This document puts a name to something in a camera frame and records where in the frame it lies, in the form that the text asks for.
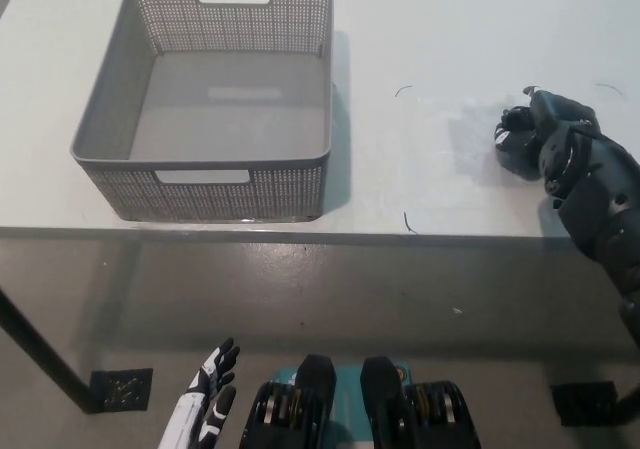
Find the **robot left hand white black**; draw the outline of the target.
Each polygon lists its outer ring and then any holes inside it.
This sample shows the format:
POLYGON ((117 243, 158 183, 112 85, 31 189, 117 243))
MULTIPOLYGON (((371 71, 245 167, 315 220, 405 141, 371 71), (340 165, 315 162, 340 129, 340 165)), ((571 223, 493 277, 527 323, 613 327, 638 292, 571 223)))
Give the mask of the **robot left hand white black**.
POLYGON ((236 397, 232 381, 239 352, 240 348, 229 337, 201 364, 179 397, 159 448, 216 446, 236 397))

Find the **robot right hand white black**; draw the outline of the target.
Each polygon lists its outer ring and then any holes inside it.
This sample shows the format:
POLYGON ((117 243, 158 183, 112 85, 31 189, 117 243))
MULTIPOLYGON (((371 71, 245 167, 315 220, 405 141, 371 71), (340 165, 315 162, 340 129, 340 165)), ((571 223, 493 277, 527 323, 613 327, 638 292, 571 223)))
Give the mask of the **robot right hand white black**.
POLYGON ((517 152, 536 144, 544 144, 561 127, 585 128, 599 135, 600 125, 595 111, 559 94, 528 86, 523 93, 528 105, 505 109, 494 130, 494 145, 503 152, 517 152))

